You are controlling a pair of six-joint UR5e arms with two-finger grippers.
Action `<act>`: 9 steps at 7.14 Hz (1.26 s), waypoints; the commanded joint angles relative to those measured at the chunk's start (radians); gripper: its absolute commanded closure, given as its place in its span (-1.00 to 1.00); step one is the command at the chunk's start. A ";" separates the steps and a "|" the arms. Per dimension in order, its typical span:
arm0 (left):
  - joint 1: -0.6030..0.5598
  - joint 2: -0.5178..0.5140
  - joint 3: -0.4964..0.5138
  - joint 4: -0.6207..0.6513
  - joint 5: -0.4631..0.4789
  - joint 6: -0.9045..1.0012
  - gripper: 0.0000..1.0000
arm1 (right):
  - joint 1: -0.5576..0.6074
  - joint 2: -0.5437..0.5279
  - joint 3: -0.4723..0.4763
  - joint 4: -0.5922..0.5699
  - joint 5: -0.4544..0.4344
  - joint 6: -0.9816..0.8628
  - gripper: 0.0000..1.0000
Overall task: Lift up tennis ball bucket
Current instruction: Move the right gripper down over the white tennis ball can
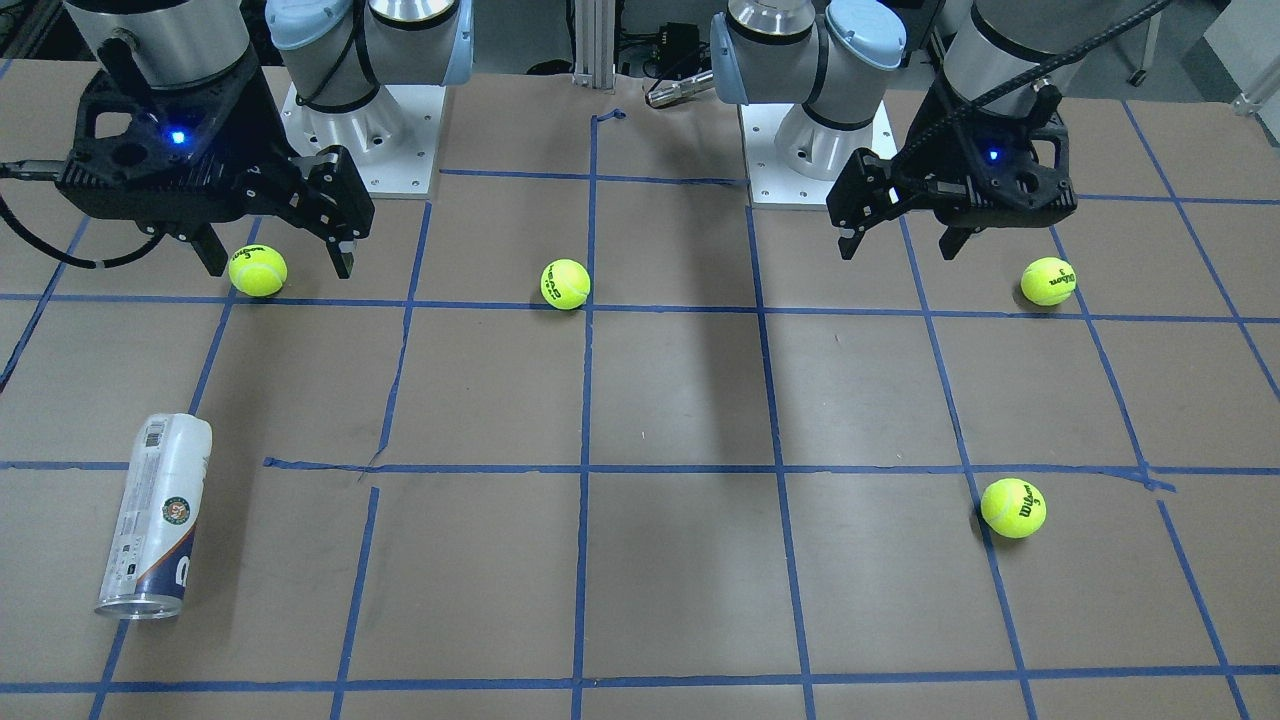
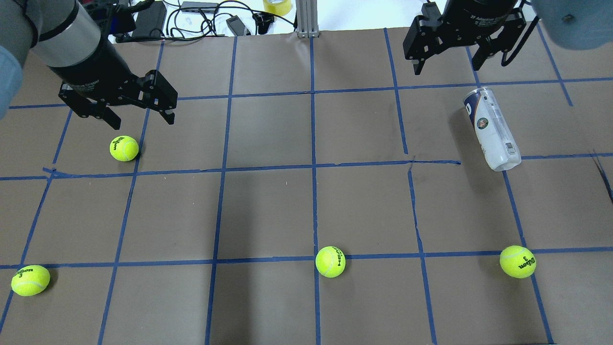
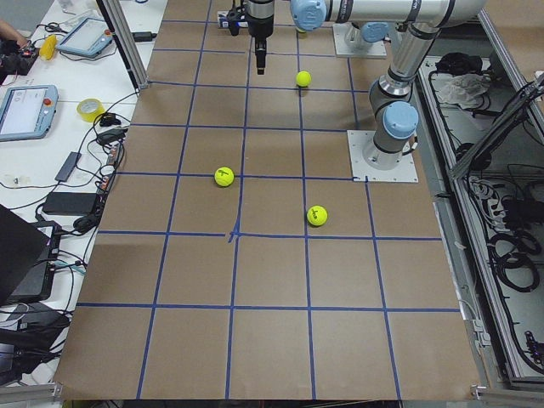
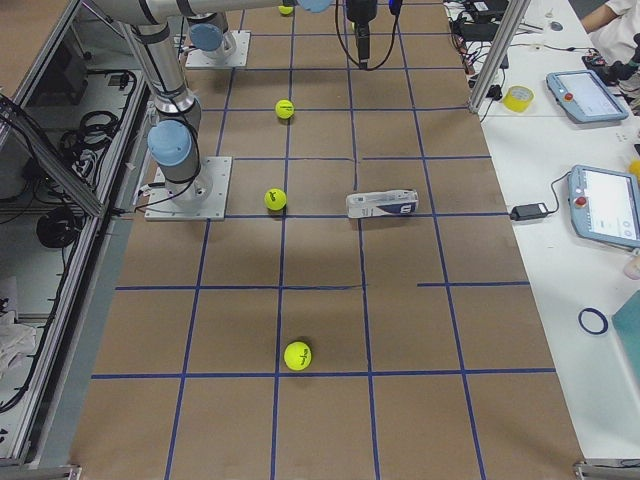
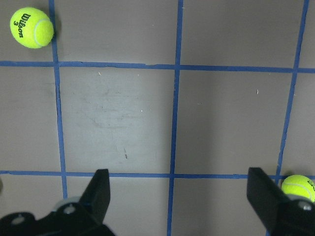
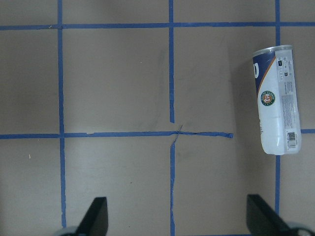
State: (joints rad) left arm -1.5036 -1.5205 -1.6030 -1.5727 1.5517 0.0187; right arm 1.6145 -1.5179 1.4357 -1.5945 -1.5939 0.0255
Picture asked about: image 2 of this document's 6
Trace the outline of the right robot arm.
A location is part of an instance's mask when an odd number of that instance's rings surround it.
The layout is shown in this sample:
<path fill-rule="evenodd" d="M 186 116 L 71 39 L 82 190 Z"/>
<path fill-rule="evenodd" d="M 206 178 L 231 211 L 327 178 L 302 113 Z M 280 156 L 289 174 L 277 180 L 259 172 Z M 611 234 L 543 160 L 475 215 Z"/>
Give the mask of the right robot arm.
<path fill-rule="evenodd" d="M 610 0 L 531 0 L 534 19 L 529 23 L 524 0 L 449 0 L 440 11 L 433 0 L 421 6 L 403 41 L 405 59 L 420 75 L 433 55 L 456 46 L 474 46 L 473 70 L 502 53 L 501 65 L 510 65 L 539 22 L 558 46 L 570 50 L 594 49 L 612 41 L 613 5 Z"/>

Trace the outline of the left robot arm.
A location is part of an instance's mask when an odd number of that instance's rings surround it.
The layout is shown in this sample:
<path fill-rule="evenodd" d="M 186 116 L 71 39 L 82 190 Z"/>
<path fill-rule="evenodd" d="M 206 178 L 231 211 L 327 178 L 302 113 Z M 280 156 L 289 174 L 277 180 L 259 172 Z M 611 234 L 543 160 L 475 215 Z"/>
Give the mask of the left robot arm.
<path fill-rule="evenodd" d="M 0 50 L 1 117 L 22 87 L 33 52 L 62 80 L 58 96 L 81 118 L 93 116 L 118 130 L 121 118 L 112 107 L 135 105 L 175 122 L 177 90 L 159 70 L 132 73 L 77 0 L 3 0 Z"/>

